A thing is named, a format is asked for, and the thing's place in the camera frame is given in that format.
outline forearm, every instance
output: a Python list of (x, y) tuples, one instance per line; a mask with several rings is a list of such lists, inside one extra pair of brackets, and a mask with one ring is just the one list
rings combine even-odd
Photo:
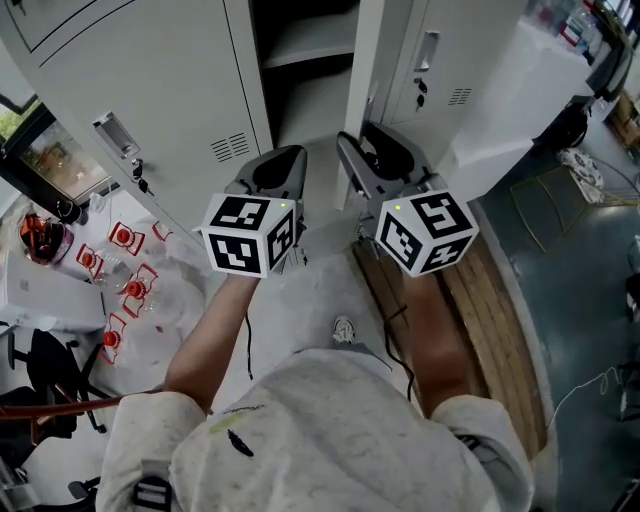
[(433, 274), (405, 277), (413, 371), (427, 416), (442, 402), (469, 394), (468, 358)]
[(165, 391), (193, 398), (208, 411), (218, 392), (259, 279), (229, 276), (193, 332), (175, 354), (165, 380)]

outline person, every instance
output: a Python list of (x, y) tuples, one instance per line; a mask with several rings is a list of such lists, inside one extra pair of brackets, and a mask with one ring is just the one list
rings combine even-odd
[(163, 391), (122, 400), (98, 511), (529, 510), (524, 450), (503, 406), (469, 395), (465, 351), (433, 275), (404, 279), (426, 418), (340, 317), (340, 350), (291, 355), (207, 419), (258, 282), (228, 276)]

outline sleeve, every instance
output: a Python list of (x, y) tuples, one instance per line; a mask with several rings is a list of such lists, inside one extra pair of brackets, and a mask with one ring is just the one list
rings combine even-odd
[(458, 396), (440, 404), (431, 419), (448, 427), (480, 461), (502, 510), (529, 510), (534, 490), (531, 467), (500, 402)]
[(163, 392), (120, 402), (102, 465), (98, 512), (133, 510), (131, 493), (143, 460), (169, 464), (173, 452), (206, 416), (188, 396)]

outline strap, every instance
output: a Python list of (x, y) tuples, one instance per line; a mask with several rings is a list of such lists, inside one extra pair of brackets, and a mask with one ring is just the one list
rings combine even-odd
[(169, 463), (155, 460), (141, 462), (142, 479), (133, 488), (136, 510), (171, 512), (173, 492), (169, 483)]

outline shoe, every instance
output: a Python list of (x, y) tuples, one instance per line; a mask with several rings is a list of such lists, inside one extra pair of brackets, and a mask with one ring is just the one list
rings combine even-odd
[(356, 329), (353, 327), (353, 322), (346, 316), (341, 315), (336, 318), (333, 324), (333, 339), (336, 345), (341, 343), (348, 343), (352, 345), (356, 341)]

